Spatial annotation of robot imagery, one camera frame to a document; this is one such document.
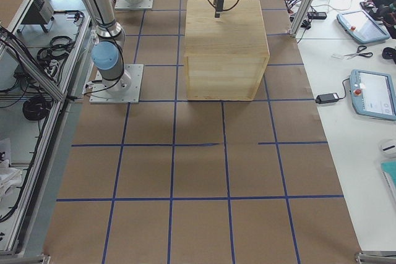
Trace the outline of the black handled scissors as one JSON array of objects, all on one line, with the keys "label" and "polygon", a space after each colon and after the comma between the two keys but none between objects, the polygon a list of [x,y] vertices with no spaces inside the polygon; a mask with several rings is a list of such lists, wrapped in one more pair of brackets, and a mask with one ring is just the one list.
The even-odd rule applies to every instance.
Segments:
[{"label": "black handled scissors", "polygon": [[351,53],[351,54],[346,54],[344,55],[344,57],[346,57],[347,59],[352,59],[354,57],[360,56],[360,57],[365,57],[365,58],[370,58],[373,56],[372,52],[364,52],[365,50],[367,50],[367,46],[365,45],[359,45],[356,49],[355,53]]}]

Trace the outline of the teach pendant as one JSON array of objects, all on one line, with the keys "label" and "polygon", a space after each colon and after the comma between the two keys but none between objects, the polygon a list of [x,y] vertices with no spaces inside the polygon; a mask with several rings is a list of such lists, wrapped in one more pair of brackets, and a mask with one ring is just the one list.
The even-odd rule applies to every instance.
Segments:
[{"label": "teach pendant", "polygon": [[363,10],[339,13],[337,21],[344,31],[359,44],[384,41],[390,38],[388,31]]},{"label": "teach pendant", "polygon": [[357,114],[395,121],[395,89],[389,74],[354,69],[350,88],[352,107]]}]

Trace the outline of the aluminium frame rail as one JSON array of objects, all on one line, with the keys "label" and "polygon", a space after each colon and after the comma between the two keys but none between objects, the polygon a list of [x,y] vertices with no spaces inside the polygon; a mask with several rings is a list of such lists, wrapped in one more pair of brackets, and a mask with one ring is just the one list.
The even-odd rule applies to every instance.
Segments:
[{"label": "aluminium frame rail", "polygon": [[17,183],[1,196],[1,255],[15,255],[91,18],[77,0],[1,0],[1,159]]}]

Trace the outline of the black power brick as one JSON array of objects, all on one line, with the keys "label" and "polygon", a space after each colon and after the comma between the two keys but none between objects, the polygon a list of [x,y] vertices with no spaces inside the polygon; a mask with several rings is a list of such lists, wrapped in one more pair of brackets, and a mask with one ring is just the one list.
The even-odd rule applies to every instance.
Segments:
[{"label": "black power brick", "polygon": [[337,93],[324,93],[319,94],[315,98],[315,102],[317,104],[329,104],[329,103],[336,103],[340,100],[340,97]]}]

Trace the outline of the light wooden drawer cabinet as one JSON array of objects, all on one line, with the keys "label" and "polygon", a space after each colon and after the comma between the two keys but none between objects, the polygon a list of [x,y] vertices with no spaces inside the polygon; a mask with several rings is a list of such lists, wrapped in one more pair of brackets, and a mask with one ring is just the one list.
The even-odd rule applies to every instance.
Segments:
[{"label": "light wooden drawer cabinet", "polygon": [[206,0],[188,0],[184,73],[189,100],[251,101],[270,53],[259,0],[241,0],[216,18]]}]

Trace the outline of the upper teach pendant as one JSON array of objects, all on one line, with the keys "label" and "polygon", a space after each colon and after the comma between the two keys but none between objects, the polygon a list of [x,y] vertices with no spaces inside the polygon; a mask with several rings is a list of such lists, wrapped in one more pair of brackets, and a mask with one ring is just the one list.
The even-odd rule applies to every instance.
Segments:
[{"label": "upper teach pendant", "polygon": [[339,13],[337,21],[344,31],[359,44],[384,41],[390,38],[388,31],[363,10]]}]

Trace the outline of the lower teach pendant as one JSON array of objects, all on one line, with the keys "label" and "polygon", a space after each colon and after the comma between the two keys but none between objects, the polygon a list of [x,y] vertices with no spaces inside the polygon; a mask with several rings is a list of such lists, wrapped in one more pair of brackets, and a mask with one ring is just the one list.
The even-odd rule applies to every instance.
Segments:
[{"label": "lower teach pendant", "polygon": [[395,121],[395,89],[389,74],[354,69],[350,88],[352,107],[357,114]]}]

